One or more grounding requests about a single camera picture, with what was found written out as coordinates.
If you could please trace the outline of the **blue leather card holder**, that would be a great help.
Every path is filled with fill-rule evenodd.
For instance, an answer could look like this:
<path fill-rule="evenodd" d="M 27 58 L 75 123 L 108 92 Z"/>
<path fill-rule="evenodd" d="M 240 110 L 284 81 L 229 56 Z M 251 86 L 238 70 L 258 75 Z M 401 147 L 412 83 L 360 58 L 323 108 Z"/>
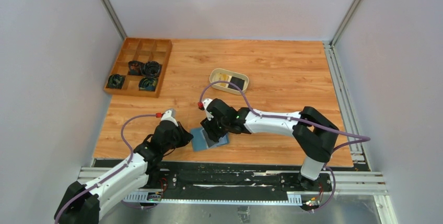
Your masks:
<path fill-rule="evenodd" d="M 192 128 L 191 134 L 193 135 L 191 143 L 194 152 L 213 149 L 229 144 L 228 134 L 226 134 L 224 137 L 221 137 L 219 141 L 215 142 L 209 139 L 207 132 L 202 127 Z"/>

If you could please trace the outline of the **gold credit card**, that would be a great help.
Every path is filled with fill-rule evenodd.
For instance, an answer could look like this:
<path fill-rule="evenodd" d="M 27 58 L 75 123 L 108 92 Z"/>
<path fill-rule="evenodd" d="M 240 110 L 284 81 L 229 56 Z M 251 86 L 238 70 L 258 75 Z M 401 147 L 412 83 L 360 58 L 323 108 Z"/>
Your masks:
<path fill-rule="evenodd" d="M 214 80 L 218 81 L 216 85 L 226 87 L 228 86 L 228 83 L 225 82 L 229 82 L 231 80 L 231 76 L 225 73 L 216 73 L 214 76 Z"/>

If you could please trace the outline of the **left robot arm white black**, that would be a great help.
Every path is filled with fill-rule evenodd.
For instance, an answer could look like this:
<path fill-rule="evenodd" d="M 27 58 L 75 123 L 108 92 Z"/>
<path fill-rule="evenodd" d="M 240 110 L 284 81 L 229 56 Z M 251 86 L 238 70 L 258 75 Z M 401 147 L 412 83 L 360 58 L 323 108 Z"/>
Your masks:
<path fill-rule="evenodd" d="M 55 223 L 99 223 L 103 216 L 129 193 L 159 185 L 158 164 L 168 151 L 186 146 L 193 136 L 180 122 L 162 120 L 130 152 L 130 155 L 101 176 L 87 182 L 73 182 L 54 215 Z"/>

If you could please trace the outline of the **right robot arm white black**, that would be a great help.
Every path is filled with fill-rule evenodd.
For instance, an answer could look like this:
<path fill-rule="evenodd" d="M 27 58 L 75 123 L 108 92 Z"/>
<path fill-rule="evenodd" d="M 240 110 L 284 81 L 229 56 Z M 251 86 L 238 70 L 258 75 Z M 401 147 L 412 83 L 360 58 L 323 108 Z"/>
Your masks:
<path fill-rule="evenodd" d="M 320 172 L 331 159 L 339 129 L 315 108 L 304 107 L 293 113 L 255 111 L 247 107 L 236 110 L 221 99 L 205 99 L 198 107 L 206 114 L 201 126 L 214 142 L 227 133 L 293 137 L 306 155 L 298 177 L 300 188 L 309 192 L 319 185 Z"/>

